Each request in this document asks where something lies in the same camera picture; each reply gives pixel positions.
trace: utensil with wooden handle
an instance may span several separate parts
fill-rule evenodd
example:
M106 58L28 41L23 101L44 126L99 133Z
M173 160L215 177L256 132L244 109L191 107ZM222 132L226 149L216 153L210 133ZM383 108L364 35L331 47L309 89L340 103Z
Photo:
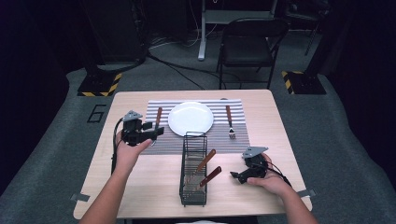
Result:
M208 175L207 177L205 177L205 179L203 179L199 185L197 185L195 187L195 189L193 189L191 191L190 194L186 195L184 197L184 199L189 198L195 191L200 190L201 188L203 188L210 180L212 180L213 178L215 178L216 175L218 175L219 173L221 173L221 167L218 166L214 171L212 171L212 173L210 173L210 175Z
M161 114L163 113L163 108L162 107L158 107L158 111L157 111L157 118L155 119L155 127L154 130L157 130L160 127L160 120L161 120ZM155 142L157 142L157 140L153 141L151 146L155 145Z
M228 135L230 136L231 139L235 139L236 134L235 131L233 130L233 119L231 118L230 106L226 105L225 109L227 111L228 124L230 125L230 131L228 131Z
M202 170L202 168L205 167L205 165L207 165L207 163L210 161L210 159L213 158L213 156L215 156L216 154L216 150L213 148L212 150L210 150L209 154L206 155L206 157L201 161L201 163L199 163L197 169L192 172L192 174L184 181L184 186L186 186L191 180L192 178L196 175L196 173L200 172Z

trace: knife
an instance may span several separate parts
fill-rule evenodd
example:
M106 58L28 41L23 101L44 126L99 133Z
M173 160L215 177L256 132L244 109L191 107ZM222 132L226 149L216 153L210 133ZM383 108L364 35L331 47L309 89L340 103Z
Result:
M158 111L157 111L157 118L155 119L155 127L154 130L157 130L158 127L160 127L160 120L161 120L161 114L163 113L163 108L162 107L158 107ZM157 140L154 140L151 144L151 146L154 146L155 142Z
M204 166L210 161L210 159L212 159L213 156L215 156L216 154L216 150L213 148L209 154L206 155L206 157L201 161L201 163L199 163L197 169L189 176L189 178L187 178L184 181L184 186L186 186L186 184L188 184L192 178L196 175L196 173L198 173L200 170L202 170L202 168L204 168Z
M188 199L195 191L201 189L203 186L205 186L210 180L212 180L216 175L221 173L221 167L218 166L210 175L208 175L205 179L203 179L199 185L195 189L193 189L188 195L184 196L184 200Z
M205 179L203 179L201 181L201 183L199 183L199 185L196 187L196 190L201 189L203 186L205 186L210 180L212 180L213 178L215 178L216 175L218 175L219 173L221 173L221 167L218 166L214 171L212 171L212 173L210 173L210 175L208 175L207 177L205 177Z

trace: black wire basket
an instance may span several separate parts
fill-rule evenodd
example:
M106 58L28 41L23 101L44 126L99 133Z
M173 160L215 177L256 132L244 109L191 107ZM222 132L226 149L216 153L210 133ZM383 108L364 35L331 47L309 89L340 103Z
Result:
M206 205L207 185L199 188L206 177L206 165L197 171L198 165L206 157L207 137L204 133L186 133L183 139L183 157L179 195L181 203L186 205Z

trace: fork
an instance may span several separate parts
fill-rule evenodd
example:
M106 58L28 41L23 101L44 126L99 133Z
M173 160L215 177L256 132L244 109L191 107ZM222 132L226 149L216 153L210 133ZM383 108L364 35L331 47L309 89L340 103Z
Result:
M230 131L228 132L228 136L230 136L231 139L235 139L235 131L233 130L233 120L231 119L231 110L230 106L226 105L225 109L227 110L227 118L228 118L228 124L230 125Z

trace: hazard tape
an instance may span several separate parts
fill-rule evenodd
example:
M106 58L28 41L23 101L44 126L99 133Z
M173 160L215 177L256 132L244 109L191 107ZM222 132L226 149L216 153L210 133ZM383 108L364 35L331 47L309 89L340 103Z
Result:
M294 72L287 72L287 71L282 71L282 77L283 77L283 80L285 81L285 85L286 85L286 89L288 90L288 93L289 93L289 94L294 94L293 87L292 87L291 82L290 82L290 80L289 80L289 74L290 74L290 73L293 73L293 74L303 74L303 72L297 72L297 71L294 71Z
M114 81L111 84L108 91L92 92L92 91L81 91L78 96L111 96L119 85L122 74L119 73L114 77Z

